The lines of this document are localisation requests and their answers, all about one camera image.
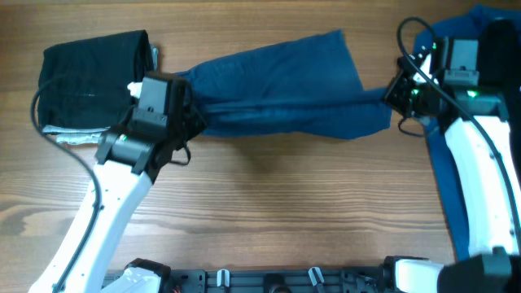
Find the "blue denim shorts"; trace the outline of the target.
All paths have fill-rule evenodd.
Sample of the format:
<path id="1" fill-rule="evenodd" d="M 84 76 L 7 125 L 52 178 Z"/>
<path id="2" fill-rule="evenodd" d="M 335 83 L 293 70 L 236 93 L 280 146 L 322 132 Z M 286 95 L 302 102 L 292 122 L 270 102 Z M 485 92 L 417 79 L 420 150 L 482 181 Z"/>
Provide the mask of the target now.
<path id="1" fill-rule="evenodd" d="M 211 136 L 300 132 L 349 140 L 391 123 L 385 90 L 364 89 L 340 30 L 213 59 L 180 75 Z"/>

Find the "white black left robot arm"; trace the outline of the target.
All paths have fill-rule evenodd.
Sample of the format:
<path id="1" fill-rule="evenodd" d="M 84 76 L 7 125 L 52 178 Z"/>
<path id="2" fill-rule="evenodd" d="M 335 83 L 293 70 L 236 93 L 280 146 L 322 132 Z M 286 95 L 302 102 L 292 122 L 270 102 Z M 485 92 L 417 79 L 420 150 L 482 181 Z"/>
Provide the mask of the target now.
<path id="1" fill-rule="evenodd" d="M 136 259 L 121 277 L 103 283 L 109 263 L 138 205 L 173 153 L 207 126 L 194 105 L 190 83 L 174 74 L 149 72 L 128 86 L 137 98 L 117 125 L 102 133 L 97 163 L 81 166 L 91 182 L 52 261 L 32 292 L 164 292 L 170 268 Z"/>

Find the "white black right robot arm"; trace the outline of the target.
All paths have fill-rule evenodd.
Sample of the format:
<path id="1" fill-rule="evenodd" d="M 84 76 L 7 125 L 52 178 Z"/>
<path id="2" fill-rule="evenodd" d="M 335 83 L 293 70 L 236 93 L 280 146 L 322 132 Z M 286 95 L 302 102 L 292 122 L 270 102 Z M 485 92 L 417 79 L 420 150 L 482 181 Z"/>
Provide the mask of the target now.
<path id="1" fill-rule="evenodd" d="M 457 167 L 468 220 L 469 257 L 452 265 L 391 262 L 399 292 L 518 292 L 520 188 L 501 90 L 479 82 L 479 43 L 436 38 L 398 60 L 385 103 L 404 118 L 437 118 Z"/>

